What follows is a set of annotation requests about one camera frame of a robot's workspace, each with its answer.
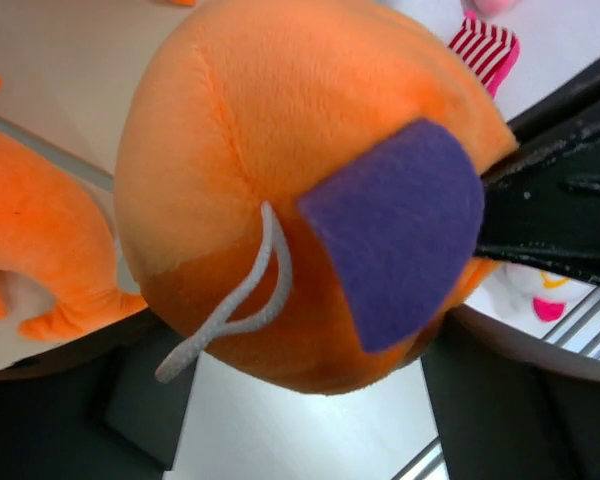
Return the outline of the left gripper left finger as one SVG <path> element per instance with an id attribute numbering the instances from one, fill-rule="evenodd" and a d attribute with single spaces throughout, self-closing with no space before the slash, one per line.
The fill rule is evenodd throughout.
<path id="1" fill-rule="evenodd" d="M 172 470 L 195 369 L 154 371 L 179 337 L 129 346 L 38 379 L 0 381 L 0 479 L 160 479 Z"/>

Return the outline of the orange shark plush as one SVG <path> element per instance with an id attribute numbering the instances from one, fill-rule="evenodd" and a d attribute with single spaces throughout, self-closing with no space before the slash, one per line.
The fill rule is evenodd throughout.
<path id="1" fill-rule="evenodd" d="M 516 139 L 434 34 L 373 1 L 207 1 L 135 92 L 115 214 L 149 307 L 201 353 L 301 393 L 414 361 L 493 269 L 481 177 Z"/>
<path id="2" fill-rule="evenodd" d="M 20 323 L 20 335 L 33 341 L 74 340 L 147 306 L 118 287 L 114 240 L 90 195 L 1 131 L 0 270 L 36 281 L 55 299 Z M 0 295 L 0 319 L 6 314 Z"/>

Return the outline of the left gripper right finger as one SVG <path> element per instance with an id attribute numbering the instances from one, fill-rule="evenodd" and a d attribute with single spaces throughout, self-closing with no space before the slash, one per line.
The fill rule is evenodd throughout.
<path id="1" fill-rule="evenodd" d="M 476 254 L 600 286 L 600 59 L 509 123 Z"/>

